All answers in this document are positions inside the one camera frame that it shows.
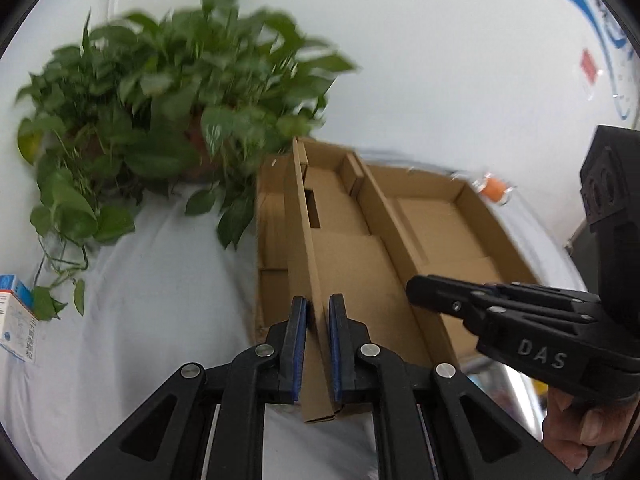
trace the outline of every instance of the red sticker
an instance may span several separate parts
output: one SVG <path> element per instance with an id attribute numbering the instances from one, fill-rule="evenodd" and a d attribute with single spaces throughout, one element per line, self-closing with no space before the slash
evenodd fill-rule
<path id="1" fill-rule="evenodd" d="M 596 83 L 596 79 L 598 78 L 598 67 L 596 66 L 596 62 L 591 57 L 589 51 L 585 48 L 582 51 L 582 61 L 580 62 L 580 68 L 584 72 L 584 75 L 587 76 L 589 83 L 594 85 Z"/>

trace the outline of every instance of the human hand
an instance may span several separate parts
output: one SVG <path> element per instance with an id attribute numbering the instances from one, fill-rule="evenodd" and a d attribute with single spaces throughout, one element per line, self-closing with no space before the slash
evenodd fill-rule
<path id="1" fill-rule="evenodd" d="M 598 406 L 587 413 L 571 407 L 573 396 L 549 388 L 547 414 L 542 429 L 542 444 L 569 469 L 580 469 L 588 458 L 588 447 L 617 442 L 594 469 L 608 469 L 631 421 L 638 400 L 626 404 Z M 638 422 L 632 434 L 638 429 Z"/>

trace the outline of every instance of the blue gripper pad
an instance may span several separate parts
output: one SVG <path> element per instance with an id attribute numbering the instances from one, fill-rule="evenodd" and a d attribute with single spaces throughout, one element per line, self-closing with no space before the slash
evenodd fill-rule
<path id="1" fill-rule="evenodd" d="M 331 348 L 331 377 L 335 402 L 342 400 L 342 377 L 340 376 L 340 344 L 338 342 L 338 323 L 335 306 L 329 302 L 329 345 Z"/>
<path id="2" fill-rule="evenodd" d="M 300 316 L 296 326 L 296 345 L 293 351 L 293 377 L 291 381 L 291 398 L 297 402 L 302 389 L 302 366 L 305 359 L 306 341 L 306 300 L 302 300 L 300 305 Z"/>

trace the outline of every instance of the pothos plant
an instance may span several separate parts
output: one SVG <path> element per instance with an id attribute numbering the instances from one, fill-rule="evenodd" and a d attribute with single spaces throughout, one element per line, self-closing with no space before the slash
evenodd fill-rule
<path id="1" fill-rule="evenodd" d="M 135 231 L 145 190 L 168 196 L 181 180 L 201 183 L 185 213 L 218 202 L 220 243 L 237 246 L 263 158 L 320 125 L 336 75 L 354 70 L 283 12 L 240 16 L 238 0 L 201 3 L 159 22 L 133 12 L 89 30 L 87 18 L 81 44 L 53 51 L 18 92 L 35 106 L 17 141 L 40 189 L 30 217 L 40 269 L 57 275 L 34 287 L 39 319 L 58 317 L 66 303 L 51 291 L 69 280 L 84 313 L 88 251 Z"/>

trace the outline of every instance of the metal screw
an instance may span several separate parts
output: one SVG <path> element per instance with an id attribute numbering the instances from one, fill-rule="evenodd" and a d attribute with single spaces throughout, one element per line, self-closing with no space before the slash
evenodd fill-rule
<path id="1" fill-rule="evenodd" d="M 360 352 L 366 357 L 375 357 L 380 353 L 380 347 L 373 343 L 366 343 L 360 347 Z"/>
<path id="2" fill-rule="evenodd" d="M 258 357 L 270 357 L 274 352 L 275 350 L 271 345 L 258 345 L 257 347 L 255 347 L 255 354 Z"/>
<path id="3" fill-rule="evenodd" d="M 184 365 L 180 370 L 180 374 L 185 379 L 193 379 L 194 377 L 197 377 L 200 375 L 200 367 L 194 364 Z"/>
<path id="4" fill-rule="evenodd" d="M 456 368 L 449 363 L 440 363 L 438 366 L 436 366 L 436 373 L 440 377 L 450 379 L 456 374 Z"/>

